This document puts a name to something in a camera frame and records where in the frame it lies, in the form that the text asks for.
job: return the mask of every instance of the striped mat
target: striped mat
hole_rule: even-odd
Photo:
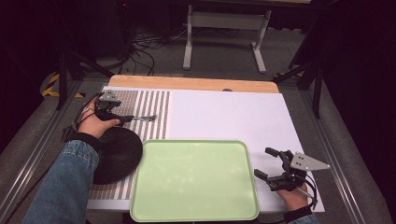
[[[121,105],[115,107],[114,114],[126,116],[151,116],[158,115],[153,122],[140,120],[126,123],[128,128],[140,136],[142,142],[148,139],[164,139],[170,91],[115,91]],[[128,200],[132,197],[134,172],[126,178],[109,185],[93,185],[90,191],[90,200]]]

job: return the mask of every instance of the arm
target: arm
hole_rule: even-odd
[[[93,108],[92,100],[87,107]],[[101,121],[94,114],[79,126],[49,169],[23,223],[85,223],[93,172],[99,162],[98,140],[106,129],[120,121]]]
[[[303,184],[302,190],[307,191],[306,184]],[[276,193],[283,199],[289,210],[284,215],[287,223],[319,224],[317,217],[312,215],[311,209],[308,206],[308,199],[299,190],[278,190]]]

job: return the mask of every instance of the wrist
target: wrist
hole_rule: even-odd
[[[90,145],[96,152],[98,152],[102,148],[102,143],[99,141],[99,139],[88,133],[73,133],[70,137],[70,141],[72,140],[79,140],[85,142]]]
[[[290,200],[288,202],[285,201],[285,205],[288,208],[288,211],[295,211],[297,209],[308,206],[308,202],[306,200]]]

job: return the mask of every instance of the light green tray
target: light green tray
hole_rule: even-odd
[[[255,218],[259,208],[246,145],[240,141],[146,141],[130,213],[138,222]]]

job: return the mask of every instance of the black round pad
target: black round pad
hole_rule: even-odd
[[[139,136],[125,128],[113,127],[99,139],[103,143],[98,152],[99,163],[93,173],[93,184],[111,184],[131,174],[143,155]]]

